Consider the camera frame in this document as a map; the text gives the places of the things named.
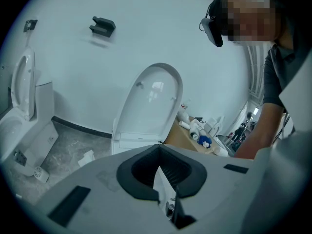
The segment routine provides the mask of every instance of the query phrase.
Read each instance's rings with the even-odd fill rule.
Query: wooden table
[[[219,146],[218,143],[209,135],[207,134],[212,141],[210,148],[205,148],[202,145],[199,145],[195,140],[193,140],[189,134],[189,130],[181,127],[177,119],[175,119],[170,132],[165,140],[165,144],[170,144],[175,147],[188,149],[191,151],[196,151],[199,153],[205,154],[214,154],[213,149]]]

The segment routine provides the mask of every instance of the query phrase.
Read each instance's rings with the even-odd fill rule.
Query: gray shirt
[[[278,1],[275,0],[275,2],[280,8],[283,8]],[[293,50],[285,49],[274,44],[268,51],[263,72],[263,103],[273,103],[281,107],[284,106],[278,96],[300,69],[310,49],[310,44],[306,43],[304,35],[296,28],[291,16],[287,14],[285,9],[283,13],[284,22],[287,24],[292,35]]]

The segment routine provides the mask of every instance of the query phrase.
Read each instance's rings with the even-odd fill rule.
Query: open toilet lid
[[[144,69],[132,83],[114,121],[112,140],[132,149],[164,142],[182,99],[182,79],[165,63]]]
[[[11,95],[13,106],[30,120],[34,115],[35,107],[35,53],[27,47],[19,58],[13,71]]]

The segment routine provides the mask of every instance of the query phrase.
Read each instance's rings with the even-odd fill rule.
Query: white toilet
[[[27,47],[12,78],[13,109],[0,121],[0,163],[26,176],[34,174],[58,138],[52,81],[35,70],[35,53]]]
[[[223,127],[223,120],[224,116],[220,117],[219,121],[216,121],[214,118],[209,118],[207,120],[206,124],[204,125],[204,128],[212,138],[216,138],[218,134],[221,132]]]
[[[112,131],[112,153],[164,142],[181,104],[182,79],[165,63],[144,69],[132,83]]]

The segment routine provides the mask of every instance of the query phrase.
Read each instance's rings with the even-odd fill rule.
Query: bottle
[[[181,104],[181,108],[183,108],[184,110],[187,109],[189,107],[190,102],[191,102],[191,99],[188,99],[187,101],[183,102]]]
[[[199,138],[199,131],[201,130],[200,126],[197,125],[197,120],[194,119],[190,123],[190,136],[193,138],[193,140],[198,140]]]

